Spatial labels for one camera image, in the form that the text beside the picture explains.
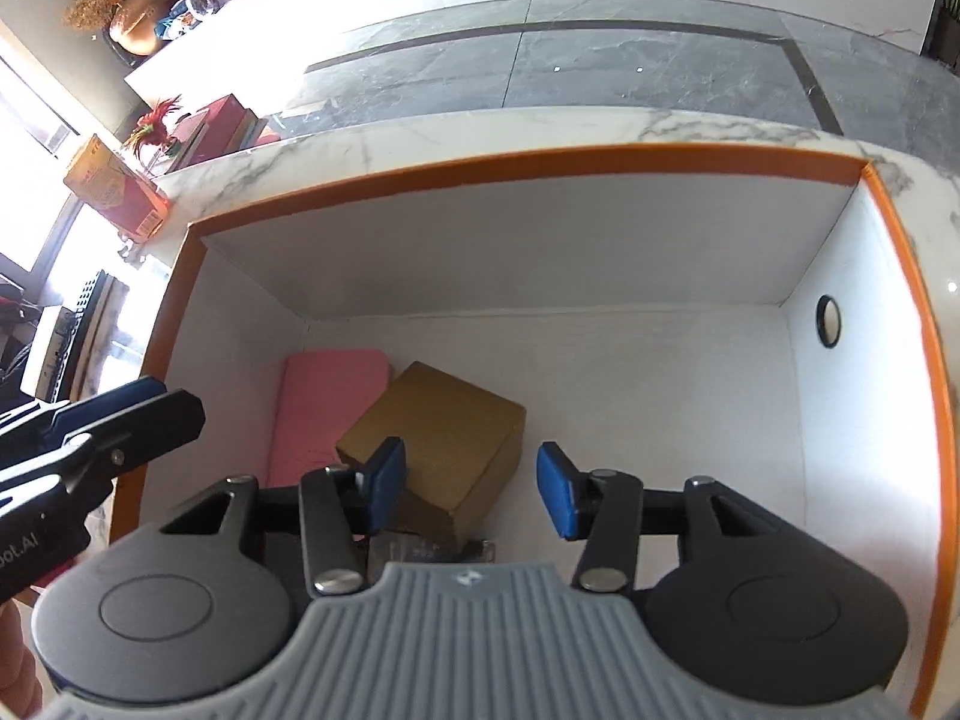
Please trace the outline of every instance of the wall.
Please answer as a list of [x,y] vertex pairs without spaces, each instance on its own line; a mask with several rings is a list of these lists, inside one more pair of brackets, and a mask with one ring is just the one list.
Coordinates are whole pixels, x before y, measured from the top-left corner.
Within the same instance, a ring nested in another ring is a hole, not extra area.
[[[5,55],[8,50],[20,52],[21,66],[29,65],[32,57],[67,95],[88,110],[95,122],[113,132],[139,100],[124,81],[126,68],[102,39],[92,40],[89,35],[64,26],[61,17],[70,1],[0,0],[0,23],[13,38],[8,44],[14,44],[0,50]],[[34,82],[34,74],[24,77]],[[47,100],[58,105],[56,100]],[[76,117],[69,111],[61,110],[61,114],[74,124]],[[83,122],[74,127],[85,129]]]
[[779,305],[850,192],[755,175],[505,181],[275,218],[211,236],[210,245],[309,319]]
[[176,337],[165,382],[203,400],[198,440],[150,464],[140,521],[149,522],[229,474],[264,481],[283,361],[306,324],[216,252],[208,252]]
[[[520,467],[484,523],[498,562],[548,560],[568,579],[583,543],[558,538],[536,449],[650,488],[709,474],[803,527],[803,451],[786,322],[776,306],[632,306],[313,322],[306,346],[382,349],[527,408]],[[676,567],[675,538],[640,543],[639,586]]]
[[[814,330],[821,295],[840,307],[833,349]],[[904,601],[910,637],[890,689],[906,706],[936,580],[939,455],[920,317],[862,184],[784,312],[800,391],[806,528]]]

